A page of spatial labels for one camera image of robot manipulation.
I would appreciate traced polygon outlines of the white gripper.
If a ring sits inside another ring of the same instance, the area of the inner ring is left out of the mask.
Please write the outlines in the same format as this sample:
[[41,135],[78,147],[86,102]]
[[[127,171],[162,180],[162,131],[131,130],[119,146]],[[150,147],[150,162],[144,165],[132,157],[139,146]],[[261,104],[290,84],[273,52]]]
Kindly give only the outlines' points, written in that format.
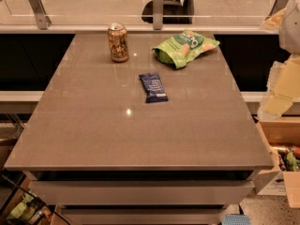
[[[261,30],[279,29],[279,46],[289,53],[300,53],[300,0],[287,6],[261,25]],[[288,111],[300,98],[300,57],[290,57],[284,63],[275,61],[270,68],[267,91],[258,110],[260,120],[273,120]]]

